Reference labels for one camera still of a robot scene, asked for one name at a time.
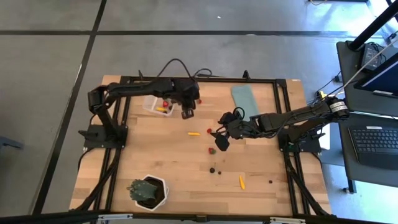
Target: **black floor stripe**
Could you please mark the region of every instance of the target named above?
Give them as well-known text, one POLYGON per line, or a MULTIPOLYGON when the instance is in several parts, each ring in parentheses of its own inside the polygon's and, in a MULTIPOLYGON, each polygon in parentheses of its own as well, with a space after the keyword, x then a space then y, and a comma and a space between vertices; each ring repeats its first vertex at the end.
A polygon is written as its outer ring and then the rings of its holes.
POLYGON ((0 35, 91 35, 91 30, 0 30, 0 35))
MULTIPOLYGON (((105 5, 106 5, 106 0, 102 0, 101 5, 99 6, 99 9, 98 9, 96 19, 95 19, 93 31, 97 31, 98 27, 100 26, 100 22, 101 22, 102 15, 104 13, 105 5)), ((72 117, 73 108, 75 107, 79 89, 80 89, 81 83, 83 81, 84 74, 86 72, 88 60, 90 59, 91 50, 93 49, 93 46, 94 46, 95 37, 96 37, 95 35, 91 35, 90 38, 88 39, 87 47, 86 47, 85 53, 83 55, 83 59, 81 61, 81 67, 79 69, 75 84, 72 88, 72 93, 71 93, 71 95, 69 97, 69 101, 67 103, 67 108, 63 114, 63 118, 62 118, 60 127, 58 129, 56 138, 54 139, 53 146, 50 151, 48 163, 45 167, 45 174, 44 174, 44 176, 42 176, 41 181, 40 181, 40 185, 39 185, 40 190, 37 194, 35 205, 34 205, 33 212, 32 212, 34 215, 42 213, 45 199, 47 197, 47 193, 49 192, 51 180, 54 175, 58 159, 60 157, 62 145, 65 140, 65 136, 67 134, 70 118, 72 117)))
MULTIPOLYGON (((309 37, 351 37, 347 31, 263 31, 263 30, 99 30, 96 35, 274 35, 309 37)), ((374 37, 382 38, 377 32, 374 37)))
MULTIPOLYGON (((272 30, 0 30, 0 35, 260 35, 355 38, 348 31, 272 31, 272 30)), ((377 32, 372 38, 382 38, 377 32)))

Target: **computer screen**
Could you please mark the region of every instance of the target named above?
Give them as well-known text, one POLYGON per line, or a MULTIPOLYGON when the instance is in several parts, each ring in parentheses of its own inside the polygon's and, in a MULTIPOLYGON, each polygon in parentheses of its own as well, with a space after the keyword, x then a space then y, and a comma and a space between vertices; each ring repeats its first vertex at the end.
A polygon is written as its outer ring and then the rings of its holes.
POLYGON ((398 53, 355 84, 355 88, 368 91, 398 93, 398 53))

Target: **clear plastic container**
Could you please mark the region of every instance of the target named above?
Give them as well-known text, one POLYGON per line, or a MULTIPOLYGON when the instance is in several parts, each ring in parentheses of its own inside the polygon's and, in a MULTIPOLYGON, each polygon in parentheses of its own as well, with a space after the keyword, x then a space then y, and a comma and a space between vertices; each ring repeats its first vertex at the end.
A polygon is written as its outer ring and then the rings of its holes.
POLYGON ((174 104, 170 100, 163 100, 162 98, 158 98, 156 96, 145 96, 143 109, 147 110, 151 113, 160 114, 163 116, 170 116, 174 110, 174 104), (169 103, 168 107, 163 107, 163 101, 169 103))

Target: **succulent plant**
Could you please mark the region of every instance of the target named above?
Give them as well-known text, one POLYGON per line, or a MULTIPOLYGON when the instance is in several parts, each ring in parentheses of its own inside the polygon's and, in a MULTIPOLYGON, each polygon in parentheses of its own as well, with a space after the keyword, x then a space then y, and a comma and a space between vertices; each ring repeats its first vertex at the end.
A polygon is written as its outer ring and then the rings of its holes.
POLYGON ((155 199, 157 187, 145 180, 133 180, 127 189, 130 191, 131 199, 139 202, 150 198, 155 199))

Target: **red toy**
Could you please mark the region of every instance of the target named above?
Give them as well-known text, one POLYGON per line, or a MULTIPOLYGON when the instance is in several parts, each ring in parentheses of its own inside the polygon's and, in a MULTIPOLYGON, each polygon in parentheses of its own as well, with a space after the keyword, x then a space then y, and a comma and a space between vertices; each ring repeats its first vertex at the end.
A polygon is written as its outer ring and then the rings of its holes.
POLYGON ((213 154, 216 154, 216 152, 217 151, 215 149, 213 149, 212 147, 209 148, 209 154, 213 155, 213 154))

